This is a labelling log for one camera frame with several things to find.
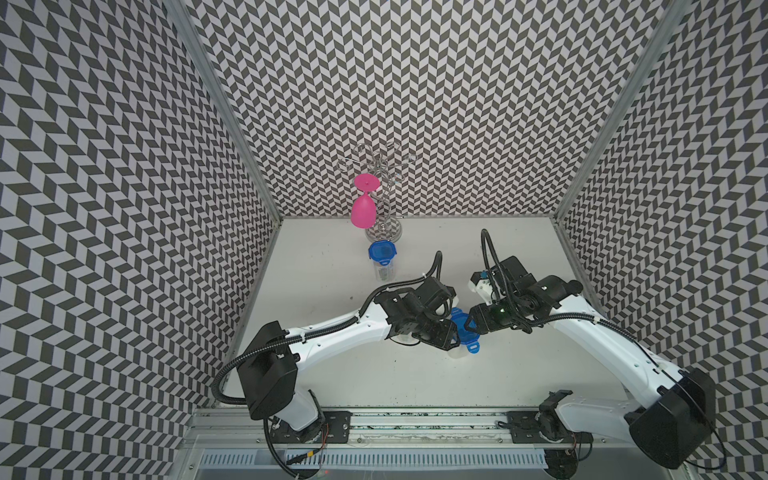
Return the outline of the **clear cup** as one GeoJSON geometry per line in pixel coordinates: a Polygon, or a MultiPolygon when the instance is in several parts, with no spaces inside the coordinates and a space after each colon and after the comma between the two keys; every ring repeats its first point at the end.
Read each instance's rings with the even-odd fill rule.
{"type": "Polygon", "coordinates": [[[468,357],[470,355],[470,352],[469,352],[469,350],[468,350],[468,348],[466,346],[460,345],[457,348],[453,348],[453,349],[449,350],[447,352],[447,355],[451,359],[458,360],[458,359],[462,359],[462,358],[468,357]]]}
{"type": "Polygon", "coordinates": [[[388,283],[395,280],[396,268],[393,260],[385,262],[373,262],[374,274],[377,281],[382,283],[388,283]]]}

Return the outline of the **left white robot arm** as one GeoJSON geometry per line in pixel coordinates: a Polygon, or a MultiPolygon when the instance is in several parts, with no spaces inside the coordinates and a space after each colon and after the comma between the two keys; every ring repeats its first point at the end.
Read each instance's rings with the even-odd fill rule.
{"type": "Polygon", "coordinates": [[[214,376],[213,398],[245,406],[253,420],[276,417],[300,430],[324,416],[315,394],[299,385],[302,374],[319,363],[399,336],[442,351],[458,347],[458,328],[450,319],[456,292],[441,281],[442,261],[436,252],[426,273],[376,288],[345,315],[291,329],[277,321],[263,325],[245,352],[214,376]]]}

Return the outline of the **blue lid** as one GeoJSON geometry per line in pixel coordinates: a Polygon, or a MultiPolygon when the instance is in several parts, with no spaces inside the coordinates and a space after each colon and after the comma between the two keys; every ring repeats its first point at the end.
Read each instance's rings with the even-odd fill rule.
{"type": "Polygon", "coordinates": [[[451,310],[451,321],[456,325],[459,339],[459,346],[464,345],[468,348],[470,355],[476,355],[480,352],[480,335],[470,331],[465,327],[469,315],[463,310],[454,307],[451,310]]]}
{"type": "Polygon", "coordinates": [[[397,255],[396,246],[388,240],[372,242],[368,248],[369,259],[380,266],[388,266],[397,255]]]}

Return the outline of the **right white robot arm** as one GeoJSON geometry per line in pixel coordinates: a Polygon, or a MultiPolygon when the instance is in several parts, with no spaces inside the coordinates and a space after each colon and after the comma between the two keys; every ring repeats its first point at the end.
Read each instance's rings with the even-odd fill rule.
{"type": "Polygon", "coordinates": [[[577,397],[568,389],[549,394],[534,419],[549,443],[580,435],[630,442],[656,464],[677,469],[717,434],[715,385],[697,368],[683,369],[650,352],[601,315],[583,296],[582,284],[549,275],[541,280],[515,257],[500,260],[490,233],[480,233],[484,269],[470,288],[482,298],[465,328],[478,335],[500,330],[531,334],[547,326],[563,333],[603,365],[624,387],[625,401],[577,397]]]}

